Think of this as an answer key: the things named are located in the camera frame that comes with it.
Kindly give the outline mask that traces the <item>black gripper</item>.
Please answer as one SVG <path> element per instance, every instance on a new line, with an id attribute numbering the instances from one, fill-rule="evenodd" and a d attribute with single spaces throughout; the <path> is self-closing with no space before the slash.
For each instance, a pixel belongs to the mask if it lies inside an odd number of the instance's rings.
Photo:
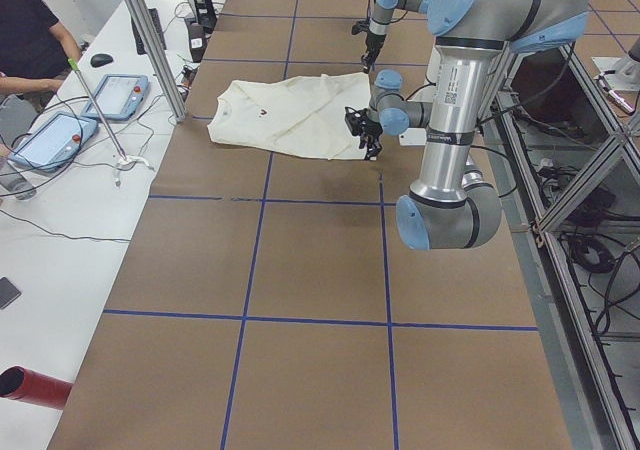
<path id="1" fill-rule="evenodd" d="M 376 160 L 383 149 L 380 142 L 382 134 L 380 124 L 370 120 L 362 120 L 357 124 L 357 130 L 359 131 L 359 148 L 366 149 L 364 159 L 366 161 Z"/>
<path id="2" fill-rule="evenodd" d="M 367 32 L 367 36 L 365 39 L 366 51 L 361 58 L 362 71 L 364 73 L 374 72 L 376 67 L 376 59 L 381 52 L 385 39 L 385 34 L 379 35 L 370 31 Z"/>

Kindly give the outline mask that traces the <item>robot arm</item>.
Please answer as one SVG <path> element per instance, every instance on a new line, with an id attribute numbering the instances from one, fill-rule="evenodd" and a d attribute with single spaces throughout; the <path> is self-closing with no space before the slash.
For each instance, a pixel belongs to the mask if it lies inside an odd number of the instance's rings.
<path id="1" fill-rule="evenodd" d="M 426 14 L 431 0 L 374 0 L 371 15 L 360 27 L 354 26 L 352 33 L 366 32 L 366 49 L 361 57 L 362 70 L 368 74 L 382 50 L 396 10 Z"/>
<path id="2" fill-rule="evenodd" d="M 394 13 L 425 15 L 440 58 L 431 101 L 401 96 L 401 76 L 381 71 L 369 105 L 347 109 L 345 120 L 368 157 L 381 151 L 382 134 L 423 128 L 426 143 L 419 177 L 396 204 L 396 223 L 412 249 L 463 249 L 488 242 L 501 222 L 495 188 L 469 150 L 492 61 L 504 51 L 533 53 L 577 40 L 585 31 L 588 0 L 375 0 L 362 58 L 375 63 Z"/>

